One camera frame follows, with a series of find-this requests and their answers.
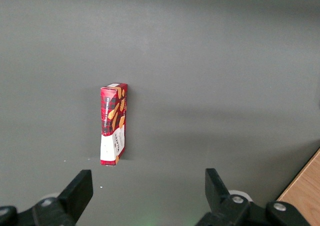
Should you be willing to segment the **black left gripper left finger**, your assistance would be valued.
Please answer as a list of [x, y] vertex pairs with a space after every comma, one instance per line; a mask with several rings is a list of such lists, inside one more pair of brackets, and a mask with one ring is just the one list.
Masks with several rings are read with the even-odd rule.
[[1, 225], [76, 225], [93, 196], [91, 170], [81, 170], [58, 196], [47, 196], [18, 212], [12, 205], [0, 207]]

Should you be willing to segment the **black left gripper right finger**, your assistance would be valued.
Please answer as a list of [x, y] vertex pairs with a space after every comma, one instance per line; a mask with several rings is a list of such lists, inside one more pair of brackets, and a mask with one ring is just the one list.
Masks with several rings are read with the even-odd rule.
[[261, 207], [238, 193], [230, 193], [214, 168], [205, 170], [205, 195], [210, 212], [197, 225], [310, 225], [290, 203], [270, 201]]

